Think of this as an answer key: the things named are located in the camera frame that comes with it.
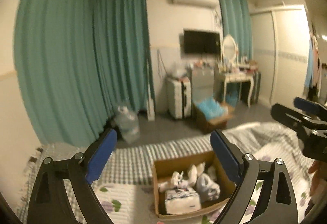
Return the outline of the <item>floral white tissue pack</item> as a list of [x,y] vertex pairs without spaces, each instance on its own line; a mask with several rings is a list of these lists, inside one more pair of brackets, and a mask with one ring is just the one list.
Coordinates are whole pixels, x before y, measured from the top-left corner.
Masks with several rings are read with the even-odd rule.
[[200,196],[191,187],[165,192],[165,210],[168,215],[188,214],[201,208]]

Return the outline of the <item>white green plush toy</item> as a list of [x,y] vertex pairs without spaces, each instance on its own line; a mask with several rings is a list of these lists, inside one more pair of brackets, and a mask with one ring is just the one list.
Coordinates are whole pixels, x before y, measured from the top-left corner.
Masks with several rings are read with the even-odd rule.
[[158,183],[157,187],[160,193],[164,193],[173,189],[186,189],[189,186],[189,181],[184,178],[184,172],[173,172],[170,180]]

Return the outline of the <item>white plastic bag bundle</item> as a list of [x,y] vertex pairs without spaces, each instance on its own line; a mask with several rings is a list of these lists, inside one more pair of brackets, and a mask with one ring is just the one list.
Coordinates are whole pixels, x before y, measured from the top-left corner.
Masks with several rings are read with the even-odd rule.
[[220,186],[214,182],[208,174],[201,174],[196,182],[196,191],[200,196],[201,202],[215,201],[220,196]]

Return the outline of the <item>white dressing table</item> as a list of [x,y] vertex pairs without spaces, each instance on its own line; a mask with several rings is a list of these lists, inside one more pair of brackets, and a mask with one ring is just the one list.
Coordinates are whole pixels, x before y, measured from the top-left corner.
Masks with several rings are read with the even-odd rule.
[[244,99],[248,108],[258,101],[261,73],[258,69],[250,70],[249,67],[235,67],[227,70],[223,66],[215,68],[215,81],[219,86],[218,98],[233,107]]

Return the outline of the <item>white floral quilt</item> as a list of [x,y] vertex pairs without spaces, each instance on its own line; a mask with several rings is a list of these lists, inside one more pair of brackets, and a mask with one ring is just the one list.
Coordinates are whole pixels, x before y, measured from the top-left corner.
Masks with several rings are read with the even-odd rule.
[[[94,192],[105,223],[301,223],[309,201],[309,182],[298,160],[282,145],[269,143],[243,153],[211,139],[213,150],[157,160],[153,186],[104,184]],[[203,197],[199,185],[159,192],[174,170],[205,162],[216,168],[218,196]]]

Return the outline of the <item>white wardrobe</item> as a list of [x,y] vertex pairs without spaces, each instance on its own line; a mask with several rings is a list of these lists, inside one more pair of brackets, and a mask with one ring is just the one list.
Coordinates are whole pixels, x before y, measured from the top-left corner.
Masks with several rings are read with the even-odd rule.
[[250,14],[253,59],[261,73],[259,103],[293,107],[304,91],[309,25],[304,5],[261,8]]

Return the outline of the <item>oval white vanity mirror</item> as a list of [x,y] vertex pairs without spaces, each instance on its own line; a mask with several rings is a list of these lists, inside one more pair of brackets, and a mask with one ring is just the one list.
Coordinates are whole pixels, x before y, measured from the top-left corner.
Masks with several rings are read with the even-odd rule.
[[230,35],[226,35],[221,46],[221,54],[224,61],[235,64],[238,56],[238,45],[235,39]]

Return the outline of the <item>grey small refrigerator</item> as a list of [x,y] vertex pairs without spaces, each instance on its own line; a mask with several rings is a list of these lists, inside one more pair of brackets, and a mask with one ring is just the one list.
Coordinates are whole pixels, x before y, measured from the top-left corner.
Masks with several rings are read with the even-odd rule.
[[211,68],[193,68],[191,72],[192,100],[201,102],[213,95],[214,70]]

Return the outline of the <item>white ribbed suitcase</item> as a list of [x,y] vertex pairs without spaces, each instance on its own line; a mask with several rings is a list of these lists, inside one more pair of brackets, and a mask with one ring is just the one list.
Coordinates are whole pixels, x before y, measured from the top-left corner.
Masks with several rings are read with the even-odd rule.
[[191,117],[191,82],[188,77],[182,80],[168,78],[166,81],[168,111],[174,119]]

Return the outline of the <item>clear water jug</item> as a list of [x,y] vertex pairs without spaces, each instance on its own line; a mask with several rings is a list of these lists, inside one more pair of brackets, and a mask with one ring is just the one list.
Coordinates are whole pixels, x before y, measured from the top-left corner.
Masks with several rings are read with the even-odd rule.
[[115,115],[117,124],[122,138],[128,144],[132,144],[140,137],[140,126],[138,115],[131,111],[127,105],[119,105]]

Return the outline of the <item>white folded pole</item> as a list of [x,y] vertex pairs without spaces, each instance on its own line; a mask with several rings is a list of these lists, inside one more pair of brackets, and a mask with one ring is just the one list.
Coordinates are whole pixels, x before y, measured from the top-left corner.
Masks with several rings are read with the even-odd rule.
[[155,107],[151,93],[151,65],[149,63],[149,57],[146,59],[147,67],[147,120],[153,122],[155,120]]

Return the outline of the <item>clear plastic bag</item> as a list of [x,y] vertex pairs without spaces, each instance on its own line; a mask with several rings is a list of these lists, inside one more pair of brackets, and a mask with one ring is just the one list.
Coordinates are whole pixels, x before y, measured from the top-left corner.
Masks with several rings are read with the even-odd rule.
[[168,76],[175,80],[188,77],[188,65],[183,62],[175,62],[171,66]]

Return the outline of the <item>left green curtain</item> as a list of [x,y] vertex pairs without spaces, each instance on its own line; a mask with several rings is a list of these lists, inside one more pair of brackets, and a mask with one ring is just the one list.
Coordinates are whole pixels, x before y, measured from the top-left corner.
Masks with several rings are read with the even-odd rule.
[[14,55],[41,143],[84,147],[108,118],[97,73],[91,0],[20,0]]

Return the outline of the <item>middle green curtain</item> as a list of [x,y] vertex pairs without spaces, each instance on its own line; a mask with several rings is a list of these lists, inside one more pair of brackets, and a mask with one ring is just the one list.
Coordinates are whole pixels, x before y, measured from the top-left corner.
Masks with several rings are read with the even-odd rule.
[[120,103],[132,111],[147,109],[147,67],[155,98],[146,0],[92,0],[96,66],[106,111]]

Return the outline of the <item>black wall television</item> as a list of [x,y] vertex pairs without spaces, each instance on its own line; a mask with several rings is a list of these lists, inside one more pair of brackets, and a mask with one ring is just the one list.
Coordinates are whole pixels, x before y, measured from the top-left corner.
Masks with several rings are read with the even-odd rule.
[[221,52],[218,32],[184,30],[184,53],[219,55]]

